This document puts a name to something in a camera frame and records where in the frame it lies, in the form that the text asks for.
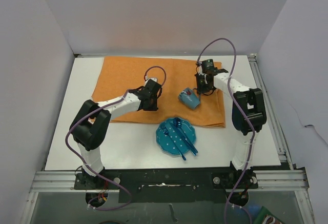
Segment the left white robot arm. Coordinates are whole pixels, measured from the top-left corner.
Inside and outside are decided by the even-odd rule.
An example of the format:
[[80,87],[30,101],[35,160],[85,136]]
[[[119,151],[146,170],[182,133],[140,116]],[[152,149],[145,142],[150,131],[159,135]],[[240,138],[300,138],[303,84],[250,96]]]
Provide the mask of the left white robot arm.
[[157,111],[157,100],[161,93],[162,85],[149,79],[143,86],[128,89],[117,98],[99,103],[89,99],[83,103],[70,125],[65,143],[68,143],[70,135],[77,142],[80,153],[70,146],[68,148],[82,160],[88,185],[97,189],[104,184],[100,145],[106,137],[110,121],[130,112]]

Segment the blue polka dot plate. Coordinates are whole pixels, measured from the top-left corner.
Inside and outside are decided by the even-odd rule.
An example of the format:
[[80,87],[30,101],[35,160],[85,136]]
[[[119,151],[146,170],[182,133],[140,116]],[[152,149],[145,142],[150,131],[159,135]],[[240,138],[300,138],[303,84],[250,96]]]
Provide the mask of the blue polka dot plate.
[[[191,152],[189,148],[186,146],[186,144],[181,140],[181,137],[177,134],[175,127],[173,125],[173,118],[168,118],[165,121],[161,122],[155,132],[155,138],[156,142],[159,145],[159,147],[166,153],[172,155],[172,156],[180,156],[178,151],[173,148],[171,140],[165,136],[162,129],[160,128],[161,125],[166,126],[166,128],[169,130],[169,134],[173,137],[173,139],[176,141],[176,144],[180,148],[181,152],[185,155],[187,152]],[[191,142],[195,146],[196,142],[196,132],[194,127],[191,125],[191,129],[194,130],[195,135],[192,135],[193,132],[190,132],[187,128],[184,128],[184,130],[187,132],[188,138],[191,140]]]

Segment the blue plastic knife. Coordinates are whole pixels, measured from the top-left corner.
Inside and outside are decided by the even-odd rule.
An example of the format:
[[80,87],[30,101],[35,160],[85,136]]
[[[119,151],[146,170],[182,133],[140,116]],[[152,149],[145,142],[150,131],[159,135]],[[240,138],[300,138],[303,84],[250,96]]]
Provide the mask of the blue plastic knife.
[[194,156],[197,155],[198,151],[197,149],[194,147],[194,145],[191,143],[191,141],[188,139],[188,137],[186,136],[186,134],[179,128],[176,129],[177,133],[179,134],[179,136],[181,137],[182,141],[186,144],[186,146],[190,149],[190,151],[192,152],[192,154]]

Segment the orange cloth placemat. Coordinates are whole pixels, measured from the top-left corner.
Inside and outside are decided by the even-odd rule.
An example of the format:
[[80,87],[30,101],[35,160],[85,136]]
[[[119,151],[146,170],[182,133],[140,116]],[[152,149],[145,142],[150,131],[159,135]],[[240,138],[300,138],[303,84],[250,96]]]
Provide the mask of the orange cloth placemat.
[[94,102],[119,97],[127,89],[142,86],[144,76],[155,77],[163,83],[158,110],[131,112],[114,119],[115,122],[159,124],[171,117],[186,119],[202,127],[225,127],[223,93],[215,91],[202,96],[200,105],[192,110],[178,100],[185,89],[196,87],[196,62],[186,59],[107,56],[104,59],[92,99]]

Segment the blue plastic fork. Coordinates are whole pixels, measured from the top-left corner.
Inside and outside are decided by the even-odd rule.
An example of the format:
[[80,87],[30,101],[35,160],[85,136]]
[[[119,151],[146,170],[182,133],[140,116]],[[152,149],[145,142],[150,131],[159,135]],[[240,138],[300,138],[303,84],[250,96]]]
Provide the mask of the blue plastic fork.
[[165,136],[167,136],[173,145],[173,148],[176,149],[178,151],[178,153],[180,154],[180,156],[182,157],[182,159],[184,161],[186,161],[186,157],[184,156],[184,154],[181,152],[180,148],[178,147],[178,145],[176,144],[176,141],[173,139],[173,137],[169,134],[169,130],[166,128],[166,126],[161,125],[160,128],[162,129],[163,133],[165,134]]

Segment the blue white mug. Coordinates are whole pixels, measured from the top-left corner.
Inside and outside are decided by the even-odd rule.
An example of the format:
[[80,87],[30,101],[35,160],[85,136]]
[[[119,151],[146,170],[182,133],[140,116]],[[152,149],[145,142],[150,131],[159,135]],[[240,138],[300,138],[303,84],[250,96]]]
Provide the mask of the blue white mug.
[[199,97],[190,88],[183,89],[178,96],[178,100],[192,110],[195,110],[200,105]]

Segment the blue plastic spoon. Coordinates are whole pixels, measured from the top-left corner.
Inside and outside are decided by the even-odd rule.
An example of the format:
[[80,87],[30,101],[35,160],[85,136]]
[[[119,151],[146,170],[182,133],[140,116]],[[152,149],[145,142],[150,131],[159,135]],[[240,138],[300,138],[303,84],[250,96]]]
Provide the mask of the blue plastic spoon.
[[184,130],[184,128],[187,128],[190,132],[193,132],[192,135],[195,135],[194,130],[191,129],[190,123],[179,117],[175,117],[175,118],[173,118],[173,125],[175,127],[177,134],[181,137],[181,140],[186,144],[186,146],[189,148],[189,150],[192,152],[192,154],[194,156],[196,156],[198,153],[198,150],[195,148],[194,144],[188,138],[187,132]]

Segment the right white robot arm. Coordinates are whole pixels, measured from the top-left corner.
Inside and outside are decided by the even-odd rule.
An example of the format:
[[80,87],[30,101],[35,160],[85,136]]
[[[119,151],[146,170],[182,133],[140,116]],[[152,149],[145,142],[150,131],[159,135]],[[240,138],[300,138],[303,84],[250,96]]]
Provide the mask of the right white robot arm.
[[197,63],[195,77],[198,94],[209,95],[220,90],[232,99],[232,124],[241,136],[231,161],[236,170],[229,173],[228,181],[231,186],[239,188],[247,180],[242,170],[252,167],[253,147],[267,122],[263,91],[243,85],[226,69],[215,67],[212,59]]

